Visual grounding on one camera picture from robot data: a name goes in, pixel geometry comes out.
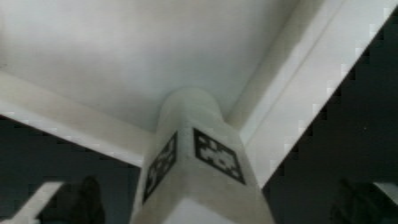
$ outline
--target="white pillar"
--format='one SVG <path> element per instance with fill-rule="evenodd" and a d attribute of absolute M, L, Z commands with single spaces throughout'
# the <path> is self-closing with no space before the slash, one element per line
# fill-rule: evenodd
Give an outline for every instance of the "white pillar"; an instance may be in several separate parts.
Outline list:
<path fill-rule="evenodd" d="M 146 155 L 134 224 L 272 224 L 239 132 L 196 88 L 168 98 Z"/>

